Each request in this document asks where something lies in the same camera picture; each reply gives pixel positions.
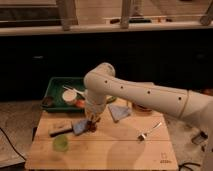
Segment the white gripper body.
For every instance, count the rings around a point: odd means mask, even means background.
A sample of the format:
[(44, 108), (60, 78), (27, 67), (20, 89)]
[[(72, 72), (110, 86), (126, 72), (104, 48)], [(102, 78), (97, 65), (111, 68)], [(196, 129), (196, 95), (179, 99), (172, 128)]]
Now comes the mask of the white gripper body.
[(93, 102), (85, 102), (85, 115), (86, 118), (90, 118), (94, 121), (96, 117), (100, 117), (100, 114), (105, 110), (106, 104), (95, 104)]

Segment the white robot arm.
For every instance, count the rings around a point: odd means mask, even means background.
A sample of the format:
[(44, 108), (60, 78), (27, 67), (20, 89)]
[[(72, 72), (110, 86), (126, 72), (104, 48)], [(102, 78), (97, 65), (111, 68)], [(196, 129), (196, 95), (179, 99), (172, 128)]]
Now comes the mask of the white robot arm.
[(115, 77), (110, 63), (101, 63), (83, 79), (86, 118), (96, 123), (106, 108), (108, 95), (164, 113), (199, 128), (208, 135), (201, 171), (213, 169), (213, 96), (195, 91), (126, 81)]

